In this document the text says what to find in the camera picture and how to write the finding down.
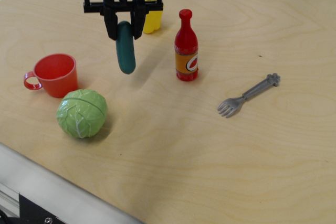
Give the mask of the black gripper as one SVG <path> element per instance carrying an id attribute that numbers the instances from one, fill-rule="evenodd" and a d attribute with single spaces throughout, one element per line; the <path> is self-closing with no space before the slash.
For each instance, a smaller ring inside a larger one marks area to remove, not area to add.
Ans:
<path id="1" fill-rule="evenodd" d="M 84 0 L 85 13 L 101 13 L 109 38 L 118 38 L 117 12 L 131 12 L 131 25 L 134 39 L 142 35 L 146 14 L 162 11 L 162 0 Z"/>

